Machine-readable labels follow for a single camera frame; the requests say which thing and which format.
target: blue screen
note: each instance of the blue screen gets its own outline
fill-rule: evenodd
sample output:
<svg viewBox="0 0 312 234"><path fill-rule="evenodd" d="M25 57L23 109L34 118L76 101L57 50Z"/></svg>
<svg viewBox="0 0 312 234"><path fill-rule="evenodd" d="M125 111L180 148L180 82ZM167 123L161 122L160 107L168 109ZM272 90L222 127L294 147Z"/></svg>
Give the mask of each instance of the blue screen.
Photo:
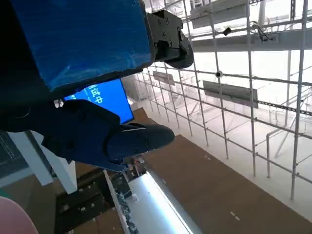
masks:
<svg viewBox="0 0 312 234"><path fill-rule="evenodd" d="M90 85L89 87L65 98L65 100L71 99L84 99L103 107L116 115L119 115L121 123L133 119L133 114L120 79Z"/></svg>

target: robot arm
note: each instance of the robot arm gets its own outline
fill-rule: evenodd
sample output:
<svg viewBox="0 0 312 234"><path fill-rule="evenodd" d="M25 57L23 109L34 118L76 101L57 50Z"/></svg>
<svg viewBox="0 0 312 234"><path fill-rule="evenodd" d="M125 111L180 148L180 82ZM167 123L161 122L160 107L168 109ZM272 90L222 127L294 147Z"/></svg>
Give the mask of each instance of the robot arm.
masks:
<svg viewBox="0 0 312 234"><path fill-rule="evenodd" d="M118 4L119 1L121 0L116 0L116 3L115 1L81 2L91 7L92 4ZM130 47L124 44L120 45L123 42L125 44L129 43L126 34L126 36L122 34L122 37L117 38L113 35L111 40L120 41L120 43L111 42L113 45L120 45L121 49L117 47L118 50L116 50L118 53L112 53L114 48L111 49L110 45L101 44L102 39L105 39L104 37L109 33L103 34L102 38L96 38L95 41L109 50L108 55L91 50L92 54L88 58L91 60L98 58L101 61L108 61L108 63L90 63L88 66L81 68L81 63L88 63L89 61L80 54L73 54L68 49L70 45L64 47L63 50L56 47L56 49L59 49L60 57L58 57L58 54L48 53L51 45L62 46L62 43L59 45L59 41L55 42L61 36L62 38L65 36L71 37L71 34L75 33L80 35L82 29L80 29L79 25L71 25L69 29L72 32L70 33L61 30L59 34L58 32L55 33L55 31L51 32L51 29L55 27L55 25L51 24L51 21L54 20L53 17L51 16L50 19L50 15L48 15L45 18L45 14L42 13L37 16L38 11L33 11L29 15L26 8L30 7L28 10L33 10L38 5L31 6L31 3L35 2L35 0L30 0L27 5L23 5L23 2L22 0L11 0L10 2L4 0L0 3L0 15L6 18L6 20L0 21L11 22L11 24L3 26L4 35L10 35L10 38L5 37L6 43L3 43L5 45L3 50L4 57L6 57L6 67L0 71L1 130L9 132L32 130L38 132L44 136L42 145L55 155L114 171L125 169L123 165L124 158L160 148L174 140L174 133L165 126L157 124L120 124L119 116L85 100L67 101L62 108L56 108L53 101L80 91L91 84L141 72L143 68L148 67L155 61L166 62L175 68L185 68L192 65L194 61L193 51L189 41L181 31L182 20L180 18L164 10L145 14L145 7L141 1L138 1L141 4L139 8L135 8L136 5L133 5L132 1L121 1L123 4L130 4L125 8L129 10L129 14L130 12L134 14L134 17L129 15L131 19L137 18L136 13L142 14L143 12L143 24L136 21L132 22L138 23L141 26L140 29L142 29L141 31L131 30L132 39L136 38L138 32L145 34L138 34L140 42L134 40L129 44ZM72 4L70 7L66 5L58 5L58 8L55 8L54 5L50 6L60 2L42 0L40 4L41 7L45 7L40 10L51 15L57 9L57 16L62 19L60 27L66 26L68 21L71 21L77 15L77 19L80 20L79 11L86 17L84 8L81 7L81 4L78 4L79 0L69 1L69 4ZM78 12L72 12L72 9L77 9ZM92 20L94 20L95 16L97 17L96 20L98 20L98 18L103 17L103 14L111 14L113 17L114 13L109 12L109 7L104 6L102 9L107 12L99 13L98 9L94 7L95 12L90 15ZM30 16L31 20L35 17L41 19L40 17L43 16L43 18L42 21L27 21L28 16ZM126 22L121 20L120 23L122 28ZM39 26L44 26L47 32L42 31L43 27L37 28ZM95 27L93 23L90 24L90 27L93 28L89 34L95 34L93 30L97 30L98 27ZM120 29L111 28L111 31L120 33ZM83 45L89 45L88 39L80 40L80 38L76 38L76 41L77 44L79 42ZM144 53L142 53L143 44L148 45ZM85 52L86 48L80 46L75 49ZM123 63L121 66L118 64L117 71L111 69L111 67L116 68L116 64L111 63L110 59L116 57L124 61L123 55L129 57L129 54L133 58L130 63ZM47 59L53 63L46 64ZM71 82L51 88L51 83L46 79L46 74L50 74L47 71L50 72L56 65L61 65L66 69L59 72L53 82L66 79L71 79ZM90 74L94 74L95 69L96 74L101 71L99 76L88 77Z"/></svg>

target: blue protective cover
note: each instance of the blue protective cover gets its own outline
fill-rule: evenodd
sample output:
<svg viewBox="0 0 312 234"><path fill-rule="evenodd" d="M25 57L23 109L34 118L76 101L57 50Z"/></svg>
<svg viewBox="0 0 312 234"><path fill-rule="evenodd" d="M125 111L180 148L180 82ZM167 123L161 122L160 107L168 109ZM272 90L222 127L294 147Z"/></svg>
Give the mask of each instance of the blue protective cover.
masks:
<svg viewBox="0 0 312 234"><path fill-rule="evenodd" d="M151 61L139 0L11 0L50 90Z"/></svg>
<svg viewBox="0 0 312 234"><path fill-rule="evenodd" d="M65 98L65 100L71 99L84 99L103 107L118 115L121 123L126 123L133 119L133 114L120 79L90 85Z"/></svg>

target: fluorescent light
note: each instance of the fluorescent light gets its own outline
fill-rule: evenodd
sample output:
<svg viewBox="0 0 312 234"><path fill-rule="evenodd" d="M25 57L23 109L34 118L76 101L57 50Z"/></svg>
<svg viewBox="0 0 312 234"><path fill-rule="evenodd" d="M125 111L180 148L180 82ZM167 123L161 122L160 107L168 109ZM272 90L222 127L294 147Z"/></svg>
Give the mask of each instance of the fluorescent light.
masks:
<svg viewBox="0 0 312 234"><path fill-rule="evenodd" d="M180 214L174 208L173 204L148 172L142 176L142 182L146 189L150 192L158 208L163 212L175 233L193 234L191 229L187 226Z"/></svg>

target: wooden floor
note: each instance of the wooden floor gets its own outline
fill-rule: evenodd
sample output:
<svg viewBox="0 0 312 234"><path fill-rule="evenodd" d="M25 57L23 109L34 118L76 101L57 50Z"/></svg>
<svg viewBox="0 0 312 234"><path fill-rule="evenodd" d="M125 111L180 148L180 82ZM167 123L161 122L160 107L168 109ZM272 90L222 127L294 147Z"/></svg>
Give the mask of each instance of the wooden floor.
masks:
<svg viewBox="0 0 312 234"><path fill-rule="evenodd" d="M312 224L181 135L145 160L204 234L312 234Z"/></svg>

